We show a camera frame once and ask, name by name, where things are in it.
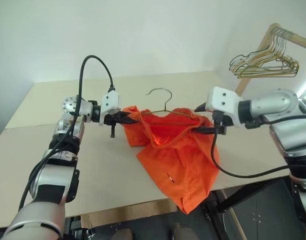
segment tabletop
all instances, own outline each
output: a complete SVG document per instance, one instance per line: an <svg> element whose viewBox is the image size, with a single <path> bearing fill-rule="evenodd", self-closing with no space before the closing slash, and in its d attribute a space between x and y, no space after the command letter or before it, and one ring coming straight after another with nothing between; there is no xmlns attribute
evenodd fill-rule
<svg viewBox="0 0 306 240"><path fill-rule="evenodd" d="M152 88L167 88L173 98L168 108L195 108L205 102L214 86L225 87L211 71L178 73L115 79L122 107L163 108L166 92L146 96ZM61 103L75 96L78 82L36 83L0 136L0 227L7 226L17 212L22 191L32 167L41 159L51 141L61 116ZM83 97L100 100L108 90L106 79L86 80ZM218 137L221 166L237 174L254 174L285 165L268 127L246 130L229 127L227 135ZM116 138L110 138L110 127L86 123L78 154L79 187L74 201L66 204L66 216L112 209L166 198L155 186L136 158L142 148L130 147L124 129L116 126ZM219 173L213 190L249 184L285 176L283 170L263 177L234 178Z"/></svg>

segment orange shirt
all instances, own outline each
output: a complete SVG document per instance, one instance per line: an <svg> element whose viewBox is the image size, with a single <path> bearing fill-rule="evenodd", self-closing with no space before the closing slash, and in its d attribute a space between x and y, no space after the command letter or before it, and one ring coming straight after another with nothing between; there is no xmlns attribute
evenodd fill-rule
<svg viewBox="0 0 306 240"><path fill-rule="evenodd" d="M130 146L146 146L138 159L158 188L188 214L209 194L218 174L211 159L213 135L192 132L200 126L212 127L207 117L187 108L166 116L142 114L136 106L125 108L138 123L124 124Z"/></svg>

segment white wall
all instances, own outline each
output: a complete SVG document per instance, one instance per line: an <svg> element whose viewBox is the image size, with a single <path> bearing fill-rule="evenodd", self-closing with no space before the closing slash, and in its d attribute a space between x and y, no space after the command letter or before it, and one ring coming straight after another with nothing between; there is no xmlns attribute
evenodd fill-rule
<svg viewBox="0 0 306 240"><path fill-rule="evenodd" d="M235 86L228 60L273 22L306 36L306 0L0 0L0 132L33 82L77 79L88 54L115 77L218 69Z"/></svg>

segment clothes rack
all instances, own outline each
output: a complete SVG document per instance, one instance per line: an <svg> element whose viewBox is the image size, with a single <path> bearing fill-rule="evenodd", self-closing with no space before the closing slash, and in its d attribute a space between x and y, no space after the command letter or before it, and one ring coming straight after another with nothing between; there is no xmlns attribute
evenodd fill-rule
<svg viewBox="0 0 306 240"><path fill-rule="evenodd" d="M268 30L267 30L267 32L266 32L266 34L265 34L265 36L264 36L264 38L263 38L261 44L259 45L259 47L258 47L258 49L257 49L258 51L264 50L264 49L266 49L266 48L269 46L271 34L274 34L274 33L272 33L272 30L273 30L274 28L280 28L280 27L281 27L281 25L278 24L278 23L273 23L273 24L271 24L271 25L269 26L269 28L268 28ZM292 43L295 43L295 44L297 44L297 45L299 45L299 46L301 46L301 47L306 48L306 38L303 37L303 36L300 36L300 35L298 35L298 34L296 34L296 33L293 34L293 35L288 39L288 41L290 41L290 42L292 42ZM243 94L244 90L246 89L246 87L247 87L247 85L249 84L250 81L251 81L251 78L249 78L249 77L241 79L240 82L239 82L239 84L238 84L238 86L237 86L237 88L236 88L236 90L235 90L235 92L236 92L239 96L241 96L241 95Z"/></svg>

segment person's shoe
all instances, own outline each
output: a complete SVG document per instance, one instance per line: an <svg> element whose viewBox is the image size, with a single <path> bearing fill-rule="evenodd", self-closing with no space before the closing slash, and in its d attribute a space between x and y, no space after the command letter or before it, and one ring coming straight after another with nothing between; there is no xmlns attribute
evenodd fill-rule
<svg viewBox="0 0 306 240"><path fill-rule="evenodd" d="M193 230L182 224L175 224L172 227L172 240L199 240Z"/></svg>
<svg viewBox="0 0 306 240"><path fill-rule="evenodd" d="M133 234L130 229L121 229L118 230L112 240L133 240Z"/></svg>

